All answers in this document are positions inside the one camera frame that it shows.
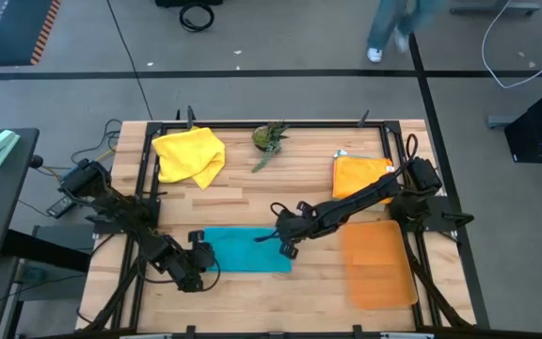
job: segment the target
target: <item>small potted plant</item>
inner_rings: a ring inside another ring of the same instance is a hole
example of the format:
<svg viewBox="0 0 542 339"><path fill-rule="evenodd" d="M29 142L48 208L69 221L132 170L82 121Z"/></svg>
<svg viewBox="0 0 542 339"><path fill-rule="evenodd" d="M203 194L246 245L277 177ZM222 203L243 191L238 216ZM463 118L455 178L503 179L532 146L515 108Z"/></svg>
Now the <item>small potted plant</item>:
<svg viewBox="0 0 542 339"><path fill-rule="evenodd" d="M271 157L281 151L281 140L287 138L282 133L285 132L289 125L283 121L271 121L266 126L258 127L252 133L252 142L260 151L264 152L261 162L252 169L252 173L256 173L267 165Z"/></svg>

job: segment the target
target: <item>wooden table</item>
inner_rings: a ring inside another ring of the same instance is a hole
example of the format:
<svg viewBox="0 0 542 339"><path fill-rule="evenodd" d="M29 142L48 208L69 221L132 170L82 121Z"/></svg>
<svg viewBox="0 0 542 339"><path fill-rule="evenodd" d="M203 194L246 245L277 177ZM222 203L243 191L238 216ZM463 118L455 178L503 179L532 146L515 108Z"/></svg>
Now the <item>wooden table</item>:
<svg viewBox="0 0 542 339"><path fill-rule="evenodd" d="M420 140L418 156L434 160L432 146L422 120L400 121L403 136L414 133ZM121 193L135 192L136 176L144 142L146 122L125 122L112 170L112 184ZM226 145L225 168L206 190L192 180L161 184L162 207L159 230L187 245L187 233L207 226L270 226L275 216L271 202L294 209L299 201L310 204L331 198L331 164L338 149L351 154L382 157L379 133L369 129L290 129L282 141L281 155L258 173L250 170L261 158L251 143L249 129L214 130ZM391 142L392 152L396 148ZM145 187L150 187L151 167ZM353 221L388 218L377 208L354 215ZM415 241L410 241L414 250ZM426 233L433 278L440 289L469 322L474 322L468 287L455 242L440 234ZM91 260L81 304L81 314L93 318L117 286L124 249L123 235L115 236ZM300 253L291 273L223 273L209 292L187 294L174 284L149 284L143 290L139 332L261 331L351 331L354 324L364 331L412 331L410 307L364 311L354 308L346 294L345 273L338 234L299 244ZM148 268L148 277L167 279ZM204 285L215 278L204 273ZM423 318L431 325L428 304L418 282ZM127 326L133 292L125 298L122 326ZM78 320L77 328L86 326Z"/></svg>

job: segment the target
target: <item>gray floor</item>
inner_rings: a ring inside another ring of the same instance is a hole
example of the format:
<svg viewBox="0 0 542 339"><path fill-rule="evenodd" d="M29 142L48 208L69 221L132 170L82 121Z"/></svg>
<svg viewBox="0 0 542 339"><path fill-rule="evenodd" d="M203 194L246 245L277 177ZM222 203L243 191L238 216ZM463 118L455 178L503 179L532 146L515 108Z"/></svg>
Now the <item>gray floor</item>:
<svg viewBox="0 0 542 339"><path fill-rule="evenodd" d="M140 71L413 69L409 54L398 55L392 44L381 64L366 60L365 36L377 0L227 0L215 9L213 28L201 34L184 32L178 10L157 8L151 0L111 2ZM418 34L425 68L482 70L480 43L491 18L441 13ZM500 70L531 70L531 61L535 69L542 67L542 11L531 19L502 18L488 42L487 59ZM104 0L64 1L41 63L0 68L130 70ZM503 133L485 128L486 115L520 115L542 97L542 78L509 90L491 79L429 83L463 208L476 216L470 238L491 325L542 331L542 165L514 164ZM142 84L160 120L173 119L187 105L201 120L357 118L366 109L370 118L426 118L415 78L144 79ZM97 144L111 118L148 118L135 80L0 81L0 128L38 127L37 152L51 166L68 166L73 151ZM55 181L29 173L25 202L45 209L58 197ZM12 224L29 232L35 224L78 223L87 213L51 220L18 206ZM20 330L68 332L76 305L76 300L27 305Z"/></svg>

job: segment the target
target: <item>teal cloth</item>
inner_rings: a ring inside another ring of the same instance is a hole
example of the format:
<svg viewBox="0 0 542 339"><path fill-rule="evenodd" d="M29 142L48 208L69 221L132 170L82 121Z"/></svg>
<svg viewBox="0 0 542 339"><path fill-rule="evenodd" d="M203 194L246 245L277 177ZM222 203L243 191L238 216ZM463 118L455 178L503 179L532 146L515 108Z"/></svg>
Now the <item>teal cloth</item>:
<svg viewBox="0 0 542 339"><path fill-rule="evenodd" d="M222 272L290 272L292 262L279 254L279 239L254 241L254 238L270 235L273 231L275 229L207 227L204 241L213 245Z"/></svg>

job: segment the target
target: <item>yellow towel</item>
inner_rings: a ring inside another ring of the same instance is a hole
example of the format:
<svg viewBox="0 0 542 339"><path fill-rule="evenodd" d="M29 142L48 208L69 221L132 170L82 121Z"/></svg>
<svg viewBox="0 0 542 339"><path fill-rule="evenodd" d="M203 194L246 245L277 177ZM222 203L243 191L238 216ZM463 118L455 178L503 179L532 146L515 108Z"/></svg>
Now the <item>yellow towel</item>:
<svg viewBox="0 0 542 339"><path fill-rule="evenodd" d="M151 144L160 156L161 183L192 178L204 189L225 166L225 144L208 127L159 137Z"/></svg>
<svg viewBox="0 0 542 339"><path fill-rule="evenodd" d="M334 161L332 196L343 199L375 183L382 175L394 171L390 159L370 159L341 155ZM385 199L382 203L391 202Z"/></svg>

